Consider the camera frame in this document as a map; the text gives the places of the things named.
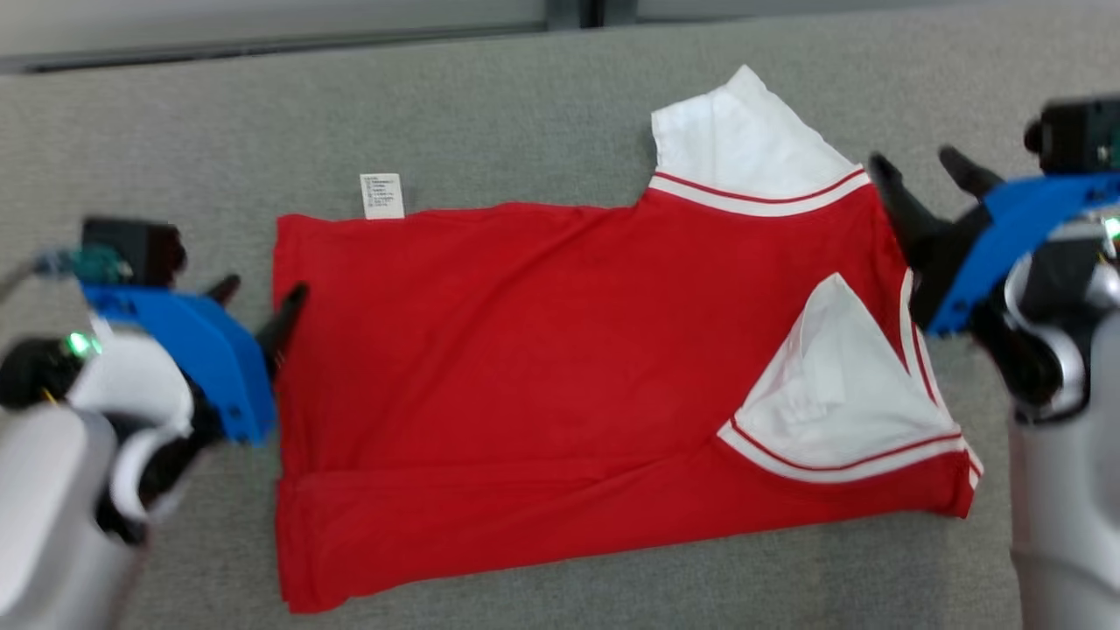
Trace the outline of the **right gripper blue-covered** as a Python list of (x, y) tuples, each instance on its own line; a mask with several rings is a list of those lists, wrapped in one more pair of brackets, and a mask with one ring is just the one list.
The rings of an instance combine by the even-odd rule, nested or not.
[(893, 235), (908, 263), (921, 269), (909, 312), (927, 333), (960, 333), (971, 313), (1023, 256), (1032, 254), (1053, 231), (1089, 211), (1117, 203), (1116, 174), (1023, 178), (1004, 177), (953, 146), (937, 159), (949, 178), (983, 202), (952, 226), (912, 195), (899, 168), (885, 155), (865, 164), (892, 222)]

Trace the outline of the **left gripper blue-covered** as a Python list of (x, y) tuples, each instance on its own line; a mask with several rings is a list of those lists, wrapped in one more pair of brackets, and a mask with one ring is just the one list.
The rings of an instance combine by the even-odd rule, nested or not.
[(127, 284), (84, 282), (81, 291), (101, 318), (139, 326), (159, 343), (217, 408), (228, 438), (263, 445), (277, 420), (270, 379), (283, 365), (309, 288), (297, 282), (287, 291), (253, 339), (221, 308), (241, 282), (228, 274), (206, 297)]

